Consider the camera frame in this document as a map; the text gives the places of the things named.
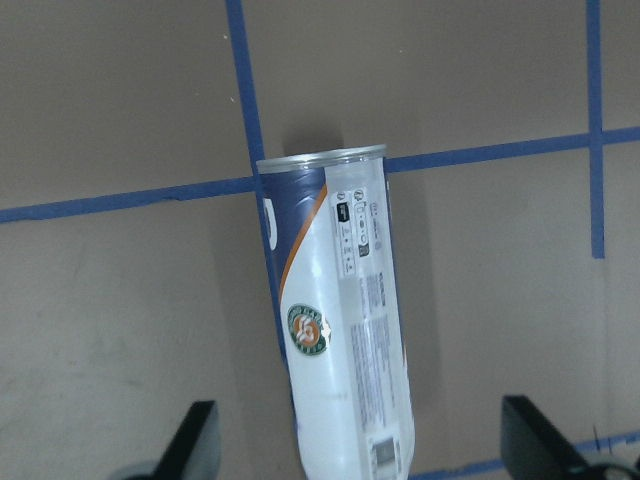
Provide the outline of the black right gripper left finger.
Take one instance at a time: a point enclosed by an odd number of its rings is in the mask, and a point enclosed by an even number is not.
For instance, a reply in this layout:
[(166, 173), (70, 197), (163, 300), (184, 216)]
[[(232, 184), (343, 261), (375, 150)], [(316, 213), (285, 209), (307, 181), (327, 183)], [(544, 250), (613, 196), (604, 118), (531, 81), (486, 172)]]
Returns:
[(215, 400), (194, 402), (151, 479), (216, 479), (220, 470), (219, 412)]

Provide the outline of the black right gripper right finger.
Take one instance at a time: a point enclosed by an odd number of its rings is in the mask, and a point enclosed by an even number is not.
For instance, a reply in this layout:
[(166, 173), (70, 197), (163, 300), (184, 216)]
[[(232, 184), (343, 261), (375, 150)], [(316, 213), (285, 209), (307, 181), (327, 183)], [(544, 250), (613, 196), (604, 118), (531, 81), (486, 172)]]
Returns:
[(502, 399), (501, 460), (512, 479), (589, 478), (589, 463), (524, 395)]

